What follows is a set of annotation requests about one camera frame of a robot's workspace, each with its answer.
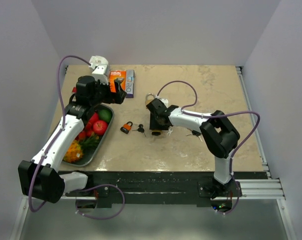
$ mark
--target brass padlock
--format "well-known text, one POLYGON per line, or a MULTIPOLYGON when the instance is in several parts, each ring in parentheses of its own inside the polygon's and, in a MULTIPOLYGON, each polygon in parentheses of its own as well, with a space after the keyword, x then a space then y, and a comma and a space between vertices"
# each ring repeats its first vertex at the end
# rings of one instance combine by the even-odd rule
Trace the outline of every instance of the brass padlock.
POLYGON ((155 99, 155 95, 153 93, 148 93, 146 96, 145 96, 145 106, 148 105, 151 101, 153 101, 155 99))
POLYGON ((125 134, 128 134, 128 133, 130 132, 132 126, 133 126, 133 123, 132 123, 131 121, 128 121, 126 124, 124 124, 124 125, 120 128, 120 130, 121 130, 122 132, 124 132, 125 134))

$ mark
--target silver key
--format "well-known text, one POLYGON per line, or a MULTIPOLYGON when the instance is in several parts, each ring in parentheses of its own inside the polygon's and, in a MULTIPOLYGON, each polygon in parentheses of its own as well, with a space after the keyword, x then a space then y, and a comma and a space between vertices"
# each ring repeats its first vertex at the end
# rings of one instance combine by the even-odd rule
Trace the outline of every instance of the silver key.
POLYGON ((168 136, 171 135, 172 131, 173 131, 173 129, 169 128, 169 131, 167 132, 167 135, 168 136))

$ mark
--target green fruit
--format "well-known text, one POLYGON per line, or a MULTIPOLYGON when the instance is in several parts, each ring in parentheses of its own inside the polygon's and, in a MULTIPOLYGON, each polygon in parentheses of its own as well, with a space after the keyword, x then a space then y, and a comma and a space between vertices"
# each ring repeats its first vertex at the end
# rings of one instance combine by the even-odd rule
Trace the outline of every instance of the green fruit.
POLYGON ((98 111, 98 115, 100 120, 103 120, 105 122, 107 122, 108 124, 110 123, 111 119, 112 119, 112 113, 111 111, 107 110, 107 109, 102 109, 100 111, 98 111))

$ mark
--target gray wall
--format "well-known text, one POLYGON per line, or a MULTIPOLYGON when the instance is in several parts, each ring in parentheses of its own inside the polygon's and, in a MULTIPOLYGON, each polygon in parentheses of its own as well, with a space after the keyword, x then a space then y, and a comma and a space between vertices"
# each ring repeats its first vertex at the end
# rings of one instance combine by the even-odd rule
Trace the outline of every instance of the gray wall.
POLYGON ((57 62, 31 1, 0 0, 0 240, 10 236, 22 196, 17 166, 48 133, 57 62))
POLYGON ((244 66, 272 176, 302 240, 302 0, 282 0, 244 66))
POLYGON ((32 0, 60 57, 242 66, 280 0, 32 0))

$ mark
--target table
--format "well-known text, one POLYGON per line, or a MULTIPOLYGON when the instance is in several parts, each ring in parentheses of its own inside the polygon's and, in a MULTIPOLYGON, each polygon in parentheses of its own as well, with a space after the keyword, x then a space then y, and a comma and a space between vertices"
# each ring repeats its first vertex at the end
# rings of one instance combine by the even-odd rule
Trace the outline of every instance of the table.
MULTIPOLYGON (((112 65, 111 70, 135 70, 134 98, 125 99, 121 105, 111 104, 115 118, 108 135, 93 161, 85 167, 61 164, 61 171, 214 171, 214 156, 204 142, 196 136, 186 136, 189 130, 174 127, 170 136, 152 136, 148 130, 149 111, 145 107, 147 93, 156 94, 167 82, 184 80, 192 84, 198 93, 198 102, 188 110, 213 113, 222 110, 232 113, 247 109, 236 68, 228 65, 112 65), (124 123, 132 121, 144 124, 146 137, 131 131, 128 135, 120 131, 124 123)), ((68 102, 77 79, 90 75, 86 65, 69 65, 62 96, 68 102)), ((184 106, 194 102, 191 88, 182 83, 167 86, 160 94, 169 104, 184 106)), ((61 118, 58 103, 50 133, 61 118)), ((242 140, 252 129, 248 114, 231 117, 231 122, 241 134, 242 140)), ((256 138, 252 136, 237 152, 234 171, 263 171, 256 138)))

